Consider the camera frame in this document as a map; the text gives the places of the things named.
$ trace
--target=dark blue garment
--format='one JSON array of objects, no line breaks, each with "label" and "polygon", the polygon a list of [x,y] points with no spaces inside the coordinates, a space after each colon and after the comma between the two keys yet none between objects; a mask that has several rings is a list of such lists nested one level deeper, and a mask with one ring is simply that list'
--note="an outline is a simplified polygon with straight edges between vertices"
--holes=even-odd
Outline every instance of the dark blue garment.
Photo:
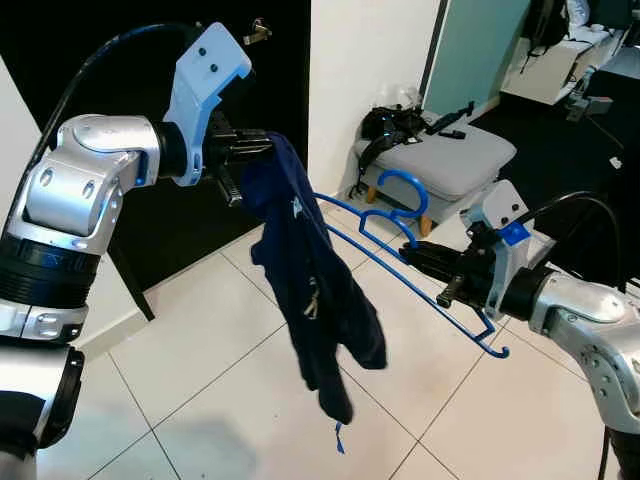
[{"label": "dark blue garment", "polygon": [[336,361],[338,343],[364,368],[387,365],[376,309],[353,280],[329,240],[307,175],[285,137],[270,133],[271,158],[247,167],[242,182],[245,206],[265,220],[251,249],[263,265],[289,325],[302,377],[318,390],[320,406],[347,424],[353,408]]}]

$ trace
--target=white tile floor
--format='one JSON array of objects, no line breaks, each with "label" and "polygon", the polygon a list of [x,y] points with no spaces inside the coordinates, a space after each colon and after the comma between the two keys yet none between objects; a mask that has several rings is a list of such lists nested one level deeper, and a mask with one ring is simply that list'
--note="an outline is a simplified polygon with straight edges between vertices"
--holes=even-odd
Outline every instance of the white tile floor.
[{"label": "white tile floor", "polygon": [[[357,229],[344,212],[326,215]],[[401,242],[382,222],[371,230]],[[338,454],[334,422],[306,390],[273,292],[251,264],[259,237],[251,232],[148,292],[158,318],[87,365],[71,431],[41,453],[40,479],[596,477],[602,427],[573,360],[515,320],[502,322],[493,344],[508,345],[511,357],[484,354],[333,237],[379,310],[389,351],[383,371],[340,353],[356,414]],[[477,323],[464,306],[454,313]],[[616,472],[612,459],[606,478]]]}]

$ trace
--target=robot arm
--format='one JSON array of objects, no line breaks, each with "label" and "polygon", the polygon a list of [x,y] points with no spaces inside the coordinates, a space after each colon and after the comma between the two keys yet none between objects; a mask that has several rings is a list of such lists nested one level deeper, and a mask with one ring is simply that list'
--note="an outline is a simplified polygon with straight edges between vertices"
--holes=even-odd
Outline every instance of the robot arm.
[{"label": "robot arm", "polygon": [[[220,92],[250,71],[233,37],[213,24],[176,64],[164,122],[72,118],[28,172],[0,238],[0,479],[35,479],[35,452],[71,424],[84,356],[68,342],[82,330],[124,194],[162,177],[196,184]],[[242,146],[238,137],[224,139]],[[253,151],[264,147],[251,140]]]},{"label": "robot arm", "polygon": [[613,288],[548,268],[530,268],[530,234],[515,220],[526,206],[502,180],[461,212],[471,244],[464,252],[408,244],[413,266],[447,282],[437,297],[482,308],[496,320],[511,315],[550,338],[580,365],[591,385],[625,479],[640,478],[640,315]]}]

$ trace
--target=gray cushioned stool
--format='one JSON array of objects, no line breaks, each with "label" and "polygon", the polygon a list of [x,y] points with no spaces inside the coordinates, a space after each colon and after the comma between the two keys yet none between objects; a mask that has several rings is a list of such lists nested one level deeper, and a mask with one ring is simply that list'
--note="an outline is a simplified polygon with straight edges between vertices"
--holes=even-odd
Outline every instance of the gray cushioned stool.
[{"label": "gray cushioned stool", "polygon": [[[367,201],[373,202],[380,190],[411,209],[418,207],[417,193],[399,178],[391,177],[382,187],[377,186],[384,170],[398,169],[417,177],[429,192],[429,208],[420,219],[423,236],[431,231],[432,220],[441,223],[464,208],[479,190],[496,179],[516,149],[505,139],[471,125],[455,124],[453,128],[465,132],[467,137],[454,140],[422,133],[421,143],[396,145],[380,154],[362,178],[369,186]],[[368,144],[368,140],[357,141],[356,156],[359,157]]]}]

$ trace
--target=white wall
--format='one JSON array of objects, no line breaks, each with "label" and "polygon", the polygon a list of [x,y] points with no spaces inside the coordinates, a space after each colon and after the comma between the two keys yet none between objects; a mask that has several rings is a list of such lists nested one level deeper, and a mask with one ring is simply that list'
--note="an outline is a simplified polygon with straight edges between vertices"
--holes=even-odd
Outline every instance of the white wall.
[{"label": "white wall", "polygon": [[358,126],[383,91],[419,87],[438,0],[312,0],[309,177],[335,194],[354,183]]},{"label": "white wall", "polygon": [[[18,180],[33,152],[40,131],[22,100],[7,68],[0,59],[0,222],[4,224]],[[144,322],[140,310],[131,298],[113,262],[105,255],[98,268],[98,275],[89,298],[89,316],[85,322],[78,345],[93,348],[90,356],[99,353],[96,349],[108,348],[105,342],[96,342],[105,330],[126,321],[136,325]]]}]

